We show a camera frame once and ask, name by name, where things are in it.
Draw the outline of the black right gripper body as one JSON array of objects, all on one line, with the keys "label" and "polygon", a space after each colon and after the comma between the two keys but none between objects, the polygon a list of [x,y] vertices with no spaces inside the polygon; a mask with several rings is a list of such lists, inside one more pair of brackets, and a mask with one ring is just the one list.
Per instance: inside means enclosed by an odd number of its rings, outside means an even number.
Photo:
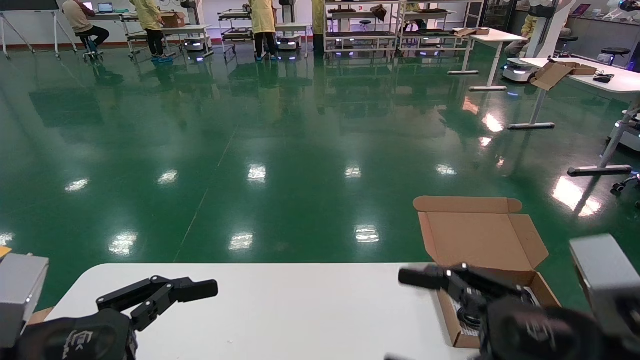
[{"label": "black right gripper body", "polygon": [[482,360],[599,360],[605,344],[591,317],[516,298],[490,303],[480,330]]}]

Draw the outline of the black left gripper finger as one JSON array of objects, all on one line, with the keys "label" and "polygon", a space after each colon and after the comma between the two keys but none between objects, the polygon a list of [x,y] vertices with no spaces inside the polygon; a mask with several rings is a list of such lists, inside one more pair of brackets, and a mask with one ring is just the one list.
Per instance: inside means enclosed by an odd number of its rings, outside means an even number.
[{"label": "black left gripper finger", "polygon": [[194,282],[189,277],[169,279],[163,276],[151,276],[114,292],[99,296],[96,299],[96,306],[100,311],[112,309],[117,312],[124,312],[134,306],[141,305],[143,301],[162,288],[218,289],[218,282],[214,279]]},{"label": "black left gripper finger", "polygon": [[174,303],[188,303],[217,295],[217,287],[163,287],[131,312],[132,328],[135,331],[146,330]]}]

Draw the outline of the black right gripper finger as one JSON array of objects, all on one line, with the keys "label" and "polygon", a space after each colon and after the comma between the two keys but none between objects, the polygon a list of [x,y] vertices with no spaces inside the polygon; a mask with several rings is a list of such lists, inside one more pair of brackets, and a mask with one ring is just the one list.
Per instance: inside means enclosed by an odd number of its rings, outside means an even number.
[{"label": "black right gripper finger", "polygon": [[470,264],[425,267],[425,275],[433,280],[437,290],[443,290],[451,298],[462,298],[470,290],[486,298],[524,297],[525,289],[499,278],[486,268]]},{"label": "black right gripper finger", "polygon": [[488,301],[466,281],[469,274],[466,269],[400,269],[398,282],[420,289],[444,291],[467,313],[483,313]]}]

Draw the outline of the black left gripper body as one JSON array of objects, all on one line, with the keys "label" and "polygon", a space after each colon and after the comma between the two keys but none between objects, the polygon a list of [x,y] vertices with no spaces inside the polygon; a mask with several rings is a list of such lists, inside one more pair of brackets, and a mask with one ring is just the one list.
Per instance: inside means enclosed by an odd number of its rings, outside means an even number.
[{"label": "black left gripper body", "polygon": [[112,309],[91,316],[60,317],[26,328],[16,360],[135,360],[137,335],[131,319]]}]

